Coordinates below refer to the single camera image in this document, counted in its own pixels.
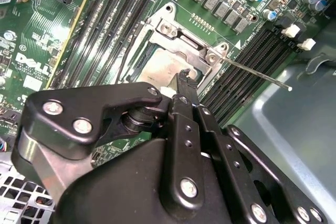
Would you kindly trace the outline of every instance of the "black dimm slot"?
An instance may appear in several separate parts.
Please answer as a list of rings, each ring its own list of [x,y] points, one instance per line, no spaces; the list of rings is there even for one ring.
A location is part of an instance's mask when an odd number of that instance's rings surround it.
[[[272,75],[292,52],[288,43],[263,27],[237,57],[237,62]],[[263,83],[264,79],[229,66],[202,99],[202,103],[209,107],[219,124],[224,126]]]
[[[68,87],[73,87],[75,85],[75,83],[77,82],[77,79],[85,65],[85,63],[87,62],[89,55],[91,53],[92,47],[94,46],[95,42],[97,41],[100,32],[102,30],[102,28],[104,27],[104,24],[107,22],[112,10],[115,8],[116,4],[118,3],[119,0],[108,0],[108,8],[104,9],[101,12],[101,16],[100,18],[96,19],[98,20],[98,24],[96,25],[95,28],[93,28],[91,30],[91,34],[88,37],[88,41],[86,42],[86,45],[84,46],[84,51],[81,55],[81,58],[79,60],[79,62],[77,63],[76,68],[74,69],[74,71],[72,72],[72,74],[69,76],[67,82],[66,82],[66,86]]]
[[[256,71],[262,72],[264,74],[265,73],[265,68],[267,70],[267,68],[270,67],[270,64],[274,61],[274,59],[277,58],[278,55],[282,55],[284,54],[283,52],[283,45],[281,44],[281,41],[279,44],[275,45],[275,48],[273,48],[273,50],[271,52],[269,52],[269,55],[275,56],[275,57],[268,57],[268,55],[262,55],[261,57],[255,57],[257,63],[254,64],[254,66],[252,67],[253,69],[255,69]],[[247,72],[243,72],[243,76],[239,78],[239,84],[237,85],[237,87],[235,88],[234,92],[232,92],[232,94],[230,94],[229,96],[227,96],[224,100],[225,102],[222,102],[222,100],[220,100],[221,104],[225,104],[224,106],[222,106],[222,108],[218,111],[216,111],[216,116],[218,119],[219,117],[221,117],[224,112],[227,110],[227,106],[234,103],[240,96],[242,93],[246,92],[249,89],[249,82],[251,79],[259,79],[259,77],[251,74],[251,73],[247,73]]]
[[[284,55],[278,58],[276,63],[271,64],[269,70],[265,74],[271,75],[272,73],[274,73],[292,53],[291,50],[288,49],[288,51],[289,52],[286,52]],[[253,94],[265,82],[266,80],[254,76],[255,84],[249,85],[249,89],[248,89],[249,91],[244,95],[244,97],[242,97],[241,100],[239,101],[237,100],[235,104],[231,105],[230,108],[227,109],[226,115],[223,114],[222,117],[218,120],[219,124],[225,125],[225,123],[244,105],[244,103],[253,97]]]
[[[259,41],[265,40],[270,35],[270,32],[264,28],[260,32],[256,34],[254,39],[250,42],[248,45],[248,48],[244,49],[236,58],[236,61],[242,65],[246,64],[246,61],[250,58],[252,55],[252,51],[255,51],[256,47],[259,46]],[[235,74],[235,68],[234,66],[229,66],[228,69],[223,73],[224,78],[220,78],[217,81],[216,86],[221,87],[225,84],[227,79],[231,79]],[[217,89],[211,89],[208,94],[202,99],[203,103],[211,104],[216,96],[219,95],[217,92]]]
[[[109,31],[108,33],[106,33],[104,39],[103,39],[103,43],[99,49],[99,51],[97,52],[97,55],[95,56],[93,62],[91,63],[91,66],[89,68],[88,73],[86,74],[86,76],[84,77],[81,86],[87,86],[94,74],[94,72],[96,71],[96,68],[98,67],[104,52],[107,50],[108,46],[111,43],[111,40],[113,39],[114,35],[116,34],[117,30],[119,29],[121,23],[124,20],[124,17],[126,17],[127,13],[129,12],[129,9],[131,6],[134,5],[134,0],[123,0],[121,3],[121,7],[118,8],[119,10],[123,10],[122,12],[119,11],[117,13],[117,17],[113,19],[113,21],[111,22],[110,26],[108,27],[107,31]]]
[[[85,23],[81,29],[80,35],[77,39],[77,43],[74,44],[74,47],[71,50],[71,54],[68,57],[67,63],[65,65],[65,68],[62,72],[62,77],[61,77],[61,81],[60,81],[60,85],[57,88],[62,88],[64,86],[66,86],[66,84],[64,83],[67,74],[69,73],[70,67],[72,66],[73,61],[75,60],[75,52],[79,49],[79,45],[80,43],[84,40],[84,37],[86,36],[86,33],[89,33],[89,36],[92,34],[92,29],[89,31],[90,29],[90,24],[93,22],[93,20],[95,20],[95,25],[97,24],[97,22],[99,21],[100,17],[103,14],[103,10],[97,11],[99,10],[99,5],[103,2],[103,0],[96,0],[92,9],[94,11],[92,11],[89,15],[88,18],[86,18]]]
[[[258,57],[251,57],[253,54],[249,56],[250,61],[246,61],[245,65],[249,66],[252,69],[256,69],[256,65],[263,60],[265,54],[271,49],[271,47],[274,45],[274,42],[277,41],[276,38],[271,38],[268,40],[268,42],[264,45],[261,44],[261,46],[258,48]],[[226,98],[230,95],[230,93],[235,92],[235,89],[239,86],[239,82],[242,82],[244,77],[246,76],[246,71],[243,69],[239,69],[235,66],[232,66],[235,70],[234,72],[236,73],[234,78],[226,78],[225,80],[225,90],[227,92],[223,92],[218,98],[216,98],[216,104],[213,106],[213,113],[216,113],[217,110],[222,106],[222,104],[226,101]]]
[[[131,21],[129,21],[129,24],[130,24],[130,28],[127,30],[124,30],[123,31],[123,35],[120,36],[121,37],[121,40],[126,40],[127,38],[129,38],[132,33],[133,33],[133,30],[135,30],[136,28],[136,25],[140,22],[141,20],[141,17],[146,9],[146,7],[148,6],[149,2],[151,0],[143,0],[143,4],[141,4],[141,8],[138,8],[138,10],[135,12],[135,14],[132,15],[132,19]],[[104,81],[104,79],[106,78],[106,75],[108,74],[108,71],[109,69],[112,67],[112,65],[114,64],[115,60],[116,60],[116,57],[119,55],[121,49],[123,48],[123,46],[125,45],[125,41],[124,42],[120,42],[117,46],[116,49],[113,49],[113,52],[111,52],[111,60],[108,64],[108,66],[105,68],[104,72],[100,74],[99,78],[97,78],[95,84],[100,84],[102,81]],[[124,64],[124,60],[125,60],[125,57],[126,55],[123,56],[123,59],[122,59],[122,63],[121,65]]]

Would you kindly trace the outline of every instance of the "metal screw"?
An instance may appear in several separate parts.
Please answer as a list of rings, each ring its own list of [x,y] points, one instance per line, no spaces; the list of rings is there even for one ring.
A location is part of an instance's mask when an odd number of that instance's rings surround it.
[[[238,131],[236,128],[232,128],[232,132],[233,132],[233,134],[235,134],[236,136],[239,136],[239,135],[240,135],[239,131]]]
[[[163,33],[163,34],[170,34],[170,32],[172,31],[172,27],[170,26],[170,25],[168,25],[168,24],[163,24],[162,26],[161,26],[161,32]]]
[[[148,90],[148,92],[150,92],[152,95],[157,95],[157,94],[158,94],[155,88],[148,88],[147,90]]]
[[[185,97],[180,97],[180,100],[185,103],[185,104],[188,104],[188,100],[185,98]]]
[[[319,222],[322,222],[322,217],[314,208],[310,208],[310,212]]]
[[[63,107],[58,102],[46,102],[42,108],[49,115],[59,115],[63,112]]]
[[[189,198],[194,198],[197,195],[197,187],[196,185],[188,178],[184,178],[181,180],[181,190],[185,194],[185,196]]]
[[[298,213],[303,220],[310,221],[309,215],[303,207],[298,207]]]
[[[267,216],[265,211],[259,206],[258,204],[252,204],[251,210],[253,212],[254,217],[262,223],[265,223],[267,221]]]
[[[206,114],[206,115],[211,114],[210,111],[207,108],[202,108],[202,109],[203,109],[204,114]]]
[[[81,134],[87,134],[92,131],[92,125],[89,121],[85,119],[77,119],[72,124],[75,131]]]

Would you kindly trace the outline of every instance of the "motherboard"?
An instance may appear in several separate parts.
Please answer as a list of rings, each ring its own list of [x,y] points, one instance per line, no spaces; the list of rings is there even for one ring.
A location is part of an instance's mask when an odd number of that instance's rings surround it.
[[[227,59],[276,77],[314,46],[332,2],[0,0],[1,150],[13,145],[33,92],[138,81],[159,88],[187,68],[224,126],[269,84]]]

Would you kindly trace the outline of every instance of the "yellow trace line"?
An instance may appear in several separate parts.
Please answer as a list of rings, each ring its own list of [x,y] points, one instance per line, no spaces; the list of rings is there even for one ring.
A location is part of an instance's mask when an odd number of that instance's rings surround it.
[[[47,82],[47,85],[46,85],[46,89],[48,89],[49,86],[50,86],[50,84],[51,84],[52,78],[53,78],[54,75],[55,75],[56,69],[57,69],[57,67],[58,67],[58,65],[59,65],[59,63],[60,63],[60,61],[61,61],[62,55],[64,54],[64,51],[65,51],[65,49],[66,49],[66,47],[67,47],[67,45],[68,45],[68,43],[69,43],[69,40],[70,40],[71,35],[72,35],[72,32],[73,32],[73,30],[75,29],[75,26],[76,26],[77,21],[78,21],[80,15],[81,15],[81,13],[82,13],[82,11],[83,11],[83,9],[84,9],[84,6],[85,6],[86,1],[87,1],[87,0],[83,0],[82,4],[80,5],[79,11],[78,11],[77,16],[76,16],[76,18],[75,18],[75,21],[73,22],[73,25],[72,25],[72,27],[71,27],[71,29],[70,29],[70,33],[69,33],[69,35],[68,35],[68,38],[66,39],[66,41],[65,41],[65,43],[64,43],[64,45],[63,45],[63,47],[62,47],[60,56],[58,57],[58,59],[57,59],[57,61],[56,61],[56,64],[55,64],[55,66],[54,66],[54,68],[53,68],[53,70],[52,70],[52,72],[51,72],[50,78],[49,78],[49,80],[48,80],[48,82]]]

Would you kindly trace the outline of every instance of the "ram slot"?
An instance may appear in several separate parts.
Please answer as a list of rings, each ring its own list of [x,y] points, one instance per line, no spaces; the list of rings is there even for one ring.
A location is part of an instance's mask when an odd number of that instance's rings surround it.
[[[82,51],[86,47],[88,39],[92,36],[98,22],[103,15],[103,11],[107,8],[107,2],[109,0],[96,0],[92,7],[92,12],[86,18],[83,27],[81,28],[80,35],[77,38],[77,43],[71,49],[70,56],[68,57],[65,68],[62,72],[60,83],[57,88],[63,88],[67,86],[67,80],[71,77],[71,74],[78,68],[78,65],[85,60],[82,59]]]
[[[105,78],[107,77],[111,67],[113,66],[113,64],[115,63],[115,60],[117,59],[117,56],[120,54],[122,48],[124,48],[127,45],[127,39],[133,35],[136,26],[138,25],[138,23],[141,20],[141,17],[144,13],[144,11],[146,10],[146,7],[148,6],[149,2],[151,0],[138,0],[140,1],[140,4],[135,6],[135,10],[133,10],[133,14],[130,18],[130,20],[128,21],[128,25],[127,28],[124,29],[117,41],[117,46],[115,46],[113,48],[113,51],[110,53],[109,57],[108,57],[108,63],[104,66],[104,70],[100,71],[98,78],[95,81],[95,84],[102,84],[105,81]],[[121,69],[122,66],[125,62],[125,59],[127,57],[127,54],[125,54],[123,56],[122,62],[121,62]]]
[[[85,49],[82,53],[81,59],[77,64],[77,68],[72,73],[71,77],[68,79],[67,86],[74,87],[78,81],[78,77],[84,71],[84,66],[87,64],[89,56],[94,48],[99,48],[102,37],[104,36],[103,29],[106,26],[106,23],[113,19],[114,12],[113,10],[116,7],[121,5],[121,0],[109,0],[107,2],[108,8],[104,10],[103,15],[101,16],[98,25],[93,30],[92,35],[88,38],[86,42]]]
[[[258,72],[272,75],[293,53],[287,42],[263,27],[250,44],[238,55],[237,61]],[[221,126],[233,116],[265,83],[251,73],[229,66],[202,103],[214,113]]]
[[[120,4],[120,8],[118,8],[119,11],[116,15],[116,18],[113,19],[113,21],[108,25],[107,29],[105,30],[103,34],[103,38],[99,43],[99,50],[96,53],[93,61],[91,62],[89,70],[80,84],[81,86],[89,85],[90,80],[93,74],[95,73],[99,63],[101,62],[105,51],[110,46],[110,43],[114,39],[114,36],[116,35],[118,29],[121,27],[122,22],[124,21],[125,17],[129,13],[130,8],[135,4],[136,3],[134,2],[134,0],[123,0],[122,3]]]

